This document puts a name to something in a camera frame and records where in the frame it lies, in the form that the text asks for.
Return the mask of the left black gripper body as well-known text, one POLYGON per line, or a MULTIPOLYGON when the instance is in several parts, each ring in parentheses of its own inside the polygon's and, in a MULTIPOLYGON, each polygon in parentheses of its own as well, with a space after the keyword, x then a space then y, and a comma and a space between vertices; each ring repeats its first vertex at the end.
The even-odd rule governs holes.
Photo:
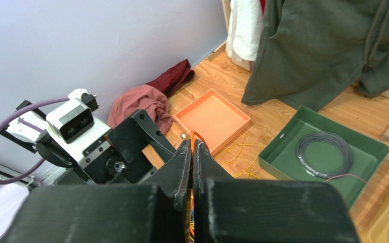
POLYGON ((84 158, 75 161, 45 129, 36 140, 40 156, 55 166, 66 168, 83 183, 139 183, 156 169, 143 153, 150 145, 167 162, 176 149, 143 109, 133 112, 84 150, 84 158))

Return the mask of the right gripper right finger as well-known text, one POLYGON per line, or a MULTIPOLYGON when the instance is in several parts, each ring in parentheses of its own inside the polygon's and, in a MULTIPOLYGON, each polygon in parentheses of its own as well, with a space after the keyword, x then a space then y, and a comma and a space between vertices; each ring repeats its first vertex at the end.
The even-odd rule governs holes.
POLYGON ((195 242, 359 242, 348 208, 323 182, 233 178, 193 144, 195 242))

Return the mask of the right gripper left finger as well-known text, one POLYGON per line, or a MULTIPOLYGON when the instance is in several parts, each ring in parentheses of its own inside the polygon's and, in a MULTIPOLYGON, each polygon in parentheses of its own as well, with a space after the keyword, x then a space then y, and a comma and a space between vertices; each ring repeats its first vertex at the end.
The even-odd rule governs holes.
POLYGON ((190 141, 140 184, 35 189, 2 242, 189 242, 190 141))

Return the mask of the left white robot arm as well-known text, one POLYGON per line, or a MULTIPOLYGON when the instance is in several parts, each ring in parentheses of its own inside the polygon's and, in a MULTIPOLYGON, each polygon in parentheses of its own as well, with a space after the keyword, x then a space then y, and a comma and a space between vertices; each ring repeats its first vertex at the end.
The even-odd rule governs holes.
MULTIPOLYGON (((92 95, 23 102, 0 123, 0 136, 73 172, 88 184, 140 183, 155 173, 143 153, 151 146, 168 161, 175 148, 144 109, 137 109, 115 128, 93 115, 98 103, 92 95)), ((44 181, 30 172, 0 171, 0 185, 17 184, 28 190, 44 181)))

